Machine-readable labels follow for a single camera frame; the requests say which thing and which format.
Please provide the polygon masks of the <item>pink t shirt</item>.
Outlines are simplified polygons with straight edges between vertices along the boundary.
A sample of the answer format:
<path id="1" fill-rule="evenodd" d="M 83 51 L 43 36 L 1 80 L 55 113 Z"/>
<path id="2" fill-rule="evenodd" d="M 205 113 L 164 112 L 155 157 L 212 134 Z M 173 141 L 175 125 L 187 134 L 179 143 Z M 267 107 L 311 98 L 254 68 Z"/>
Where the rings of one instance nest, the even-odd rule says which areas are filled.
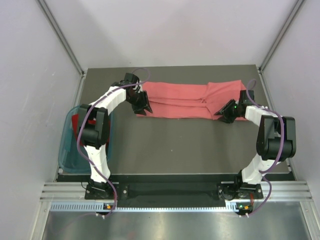
<path id="1" fill-rule="evenodd" d="M 207 84 L 175 84 L 146 82 L 152 113 L 146 117 L 166 119 L 218 120 L 215 115 L 230 100 L 239 100 L 240 91 L 246 87 L 241 80 L 208 82 Z"/>

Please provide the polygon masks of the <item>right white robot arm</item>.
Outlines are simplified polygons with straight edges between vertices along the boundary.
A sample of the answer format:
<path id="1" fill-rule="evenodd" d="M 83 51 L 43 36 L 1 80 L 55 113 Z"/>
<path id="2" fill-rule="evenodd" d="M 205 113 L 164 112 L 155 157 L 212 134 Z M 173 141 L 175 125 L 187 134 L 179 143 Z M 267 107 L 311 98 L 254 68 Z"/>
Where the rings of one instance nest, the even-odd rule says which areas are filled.
<path id="1" fill-rule="evenodd" d="M 245 198 L 257 193 L 263 177 L 279 163 L 296 154 L 296 121 L 293 117 L 282 116 L 254 101 L 253 90 L 240 91 L 239 100 L 231 99 L 215 113 L 218 120 L 227 124 L 242 117 L 256 126 L 256 155 L 249 165 L 234 177 L 233 183 L 218 184 L 218 192 Z"/>

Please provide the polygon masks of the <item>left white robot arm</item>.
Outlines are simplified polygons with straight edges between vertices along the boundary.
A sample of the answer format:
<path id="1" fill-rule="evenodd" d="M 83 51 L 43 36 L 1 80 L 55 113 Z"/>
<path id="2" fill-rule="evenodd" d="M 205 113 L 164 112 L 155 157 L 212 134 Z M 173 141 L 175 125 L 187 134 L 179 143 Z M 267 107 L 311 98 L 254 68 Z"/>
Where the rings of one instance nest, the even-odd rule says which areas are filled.
<path id="1" fill-rule="evenodd" d="M 109 116 L 123 102 L 130 103 L 136 115 L 152 113 L 144 83 L 133 72 L 126 73 L 123 80 L 113 83 L 99 99 L 78 109 L 77 150 L 90 164 L 89 188 L 102 198 L 109 198 L 114 191 L 106 153 Z"/>

